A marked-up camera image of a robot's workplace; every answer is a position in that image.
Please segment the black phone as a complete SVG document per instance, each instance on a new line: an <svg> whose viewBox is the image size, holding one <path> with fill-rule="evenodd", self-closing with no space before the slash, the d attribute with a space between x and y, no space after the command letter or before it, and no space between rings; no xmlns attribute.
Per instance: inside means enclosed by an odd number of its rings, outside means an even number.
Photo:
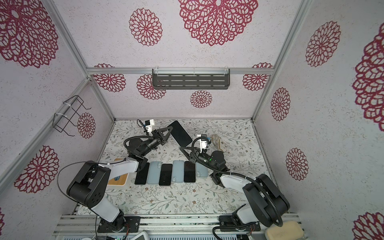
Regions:
<svg viewBox="0 0 384 240"><path fill-rule="evenodd" d="M174 121L168 125L168 127L172 127L171 135L179 144L180 147L188 147L192 143L192 138L184 129L184 127L179 123L179 121Z"/></svg>
<svg viewBox="0 0 384 240"><path fill-rule="evenodd" d="M185 183L196 182L196 165L190 161L184 162L184 182Z"/></svg>

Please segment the pale green phone case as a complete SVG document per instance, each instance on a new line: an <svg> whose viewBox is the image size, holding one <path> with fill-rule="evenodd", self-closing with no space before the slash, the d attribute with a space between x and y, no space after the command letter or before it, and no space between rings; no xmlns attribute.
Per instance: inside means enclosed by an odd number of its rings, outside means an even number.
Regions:
<svg viewBox="0 0 384 240"><path fill-rule="evenodd" d="M205 166L203 166L199 163L196 163L196 177L197 178L207 178L208 175L209 175L208 168L206 168Z"/></svg>
<svg viewBox="0 0 384 240"><path fill-rule="evenodd" d="M184 182L184 165L184 161L182 160L173 161L172 183Z"/></svg>
<svg viewBox="0 0 384 240"><path fill-rule="evenodd" d="M147 177L147 184L149 185L159 184L161 167L162 167L162 162L160 161L150 162L148 177Z"/></svg>

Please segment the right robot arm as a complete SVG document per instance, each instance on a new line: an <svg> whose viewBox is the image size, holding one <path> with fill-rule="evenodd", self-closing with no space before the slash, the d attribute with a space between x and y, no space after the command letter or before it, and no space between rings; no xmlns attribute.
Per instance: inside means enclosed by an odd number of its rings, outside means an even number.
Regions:
<svg viewBox="0 0 384 240"><path fill-rule="evenodd" d="M248 202L235 210L231 227L244 228L253 222L266 227L283 226L282 215L289 210L290 204L267 175L248 177L231 172L222 151L214 151L209 155L206 150L196 147L180 147L180 150L190 162L212 170L211 179L216 185L245 195Z"/></svg>

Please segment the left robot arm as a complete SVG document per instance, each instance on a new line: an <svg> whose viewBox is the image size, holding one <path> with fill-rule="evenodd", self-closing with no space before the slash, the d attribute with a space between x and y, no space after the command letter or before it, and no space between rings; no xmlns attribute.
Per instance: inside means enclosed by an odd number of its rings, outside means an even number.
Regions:
<svg viewBox="0 0 384 240"><path fill-rule="evenodd" d="M120 162L85 162L68 186L67 196L99 216L103 227L112 232L122 232L126 227L124 212L105 197L108 182L143 170L148 162L146 155L159 145L165 145L172 132L173 127L166 127L153 130L149 136L125 139L123 145L128 156Z"/></svg>

